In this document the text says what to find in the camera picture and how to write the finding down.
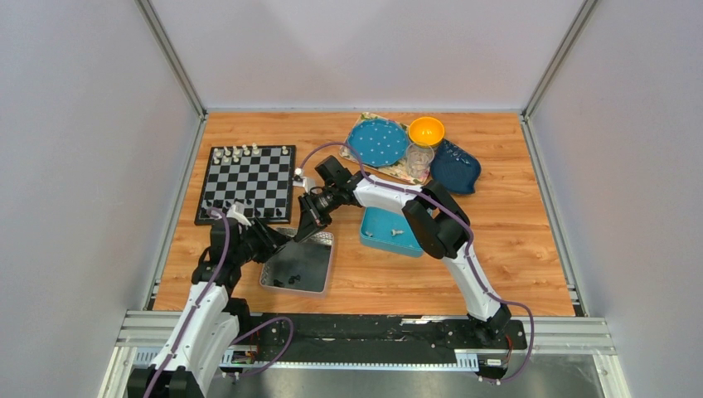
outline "wooden tabletop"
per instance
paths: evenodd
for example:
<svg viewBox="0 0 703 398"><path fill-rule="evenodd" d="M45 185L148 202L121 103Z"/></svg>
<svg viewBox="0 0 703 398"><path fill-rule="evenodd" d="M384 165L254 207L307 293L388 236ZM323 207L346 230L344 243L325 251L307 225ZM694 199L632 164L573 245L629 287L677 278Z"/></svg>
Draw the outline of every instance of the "wooden tabletop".
<svg viewBox="0 0 703 398"><path fill-rule="evenodd" d="M380 113L409 124L427 114ZM482 165L476 193L456 196L476 234L475 249L493 288L505 299L527 304L535 315L573 316L566 282L549 222L542 206L525 140L515 114L430 114L446 128L446 138L471 153ZM157 310L181 310L191 287L198 256L209 245L209 226L193 219L210 148L251 144L295 144L296 164L313 148L343 141L358 113L223 113L210 114L186 198L175 231L161 285ZM325 148L313 166L339 148ZM352 172L355 163L341 159ZM302 193L295 188L293 197ZM297 199L293 223L298 225ZM423 255L410 258L371 249L359 242L363 210L343 206L332 213L326 229L335 236L332 279L325 298L274 294L259 286L261 265L249 263L233 296L249 302L252 312L374 313L459 315L466 308L444 264ZM511 308L513 314L524 314Z"/></svg>

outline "yellow bowl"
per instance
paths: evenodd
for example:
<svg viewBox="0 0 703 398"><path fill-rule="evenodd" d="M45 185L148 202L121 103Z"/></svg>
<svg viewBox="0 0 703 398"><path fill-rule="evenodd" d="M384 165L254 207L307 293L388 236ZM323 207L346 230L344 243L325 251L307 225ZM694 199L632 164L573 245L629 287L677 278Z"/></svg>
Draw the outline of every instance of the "yellow bowl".
<svg viewBox="0 0 703 398"><path fill-rule="evenodd" d="M414 143L434 147L442 142L442 138L444 138L444 125L435 118L424 116L410 124L408 136Z"/></svg>

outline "gray wall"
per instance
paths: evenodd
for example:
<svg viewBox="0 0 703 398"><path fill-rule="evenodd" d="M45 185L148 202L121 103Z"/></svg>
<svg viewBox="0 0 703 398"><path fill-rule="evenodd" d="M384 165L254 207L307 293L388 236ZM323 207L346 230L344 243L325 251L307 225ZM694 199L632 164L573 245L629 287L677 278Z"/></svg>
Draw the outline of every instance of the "gray wall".
<svg viewBox="0 0 703 398"><path fill-rule="evenodd" d="M0 2L0 395L95 396L196 116L137 7Z"/></svg>
<svg viewBox="0 0 703 398"><path fill-rule="evenodd" d="M703 2L602 1L534 125L636 397L701 396Z"/></svg>
<svg viewBox="0 0 703 398"><path fill-rule="evenodd" d="M582 0L153 0L208 107L524 106Z"/></svg>

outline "black and white chessboard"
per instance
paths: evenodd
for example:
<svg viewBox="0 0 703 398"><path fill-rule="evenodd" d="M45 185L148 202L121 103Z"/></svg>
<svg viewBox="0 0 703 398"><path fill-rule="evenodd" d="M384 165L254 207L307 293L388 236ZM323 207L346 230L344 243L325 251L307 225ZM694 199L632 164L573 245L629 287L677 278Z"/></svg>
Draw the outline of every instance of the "black and white chessboard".
<svg viewBox="0 0 703 398"><path fill-rule="evenodd" d="M232 147L211 148L195 224L212 224L214 220L207 215L207 209L215 207L227 213L235 201L244 204L247 218L256 216L268 223L289 223L295 146L285 147L286 154L283 145L260 146L258 154L249 148L250 154L240 152L236 161L231 156Z"/></svg>

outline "blue plastic bin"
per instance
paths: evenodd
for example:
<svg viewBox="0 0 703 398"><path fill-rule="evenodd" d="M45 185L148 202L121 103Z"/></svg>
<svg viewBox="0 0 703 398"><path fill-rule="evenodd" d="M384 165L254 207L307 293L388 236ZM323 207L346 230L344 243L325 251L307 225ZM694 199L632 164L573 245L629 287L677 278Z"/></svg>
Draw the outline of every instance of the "blue plastic bin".
<svg viewBox="0 0 703 398"><path fill-rule="evenodd" d="M390 230L403 231L403 233L391 236ZM405 217L375 207L366 208L359 229L359 238L363 245L374 249L410 257L420 257L423 254Z"/></svg>

